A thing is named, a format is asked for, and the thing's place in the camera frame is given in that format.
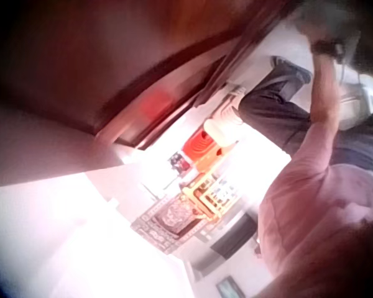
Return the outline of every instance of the wristwatch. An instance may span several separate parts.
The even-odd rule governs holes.
[[[346,54],[345,46],[340,40],[319,40],[311,45],[311,52],[331,56],[338,64],[343,64]]]

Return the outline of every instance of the person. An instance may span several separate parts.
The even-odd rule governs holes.
[[[238,108],[292,157],[259,208],[262,257],[274,280],[258,297],[371,297],[373,114],[338,130],[341,97],[327,53],[313,51],[309,114],[290,100],[312,74],[281,57],[272,65]]]

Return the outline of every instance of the red object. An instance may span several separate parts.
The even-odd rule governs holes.
[[[203,130],[199,129],[184,144],[182,151],[201,173],[223,157],[221,147]]]

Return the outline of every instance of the hand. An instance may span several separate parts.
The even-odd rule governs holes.
[[[329,36],[326,32],[326,28],[323,25],[314,25],[309,22],[300,22],[296,25],[297,30],[305,35],[311,45],[320,41],[327,40]]]

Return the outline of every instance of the shoe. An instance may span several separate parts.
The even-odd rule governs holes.
[[[288,67],[294,68],[295,70],[298,71],[298,73],[301,74],[305,84],[308,84],[313,77],[311,71],[306,70],[305,68],[302,68],[302,67],[288,61],[287,59],[285,59],[281,56],[271,56],[270,62],[271,62],[272,68],[275,68],[277,65],[279,65],[281,63],[284,63]]]

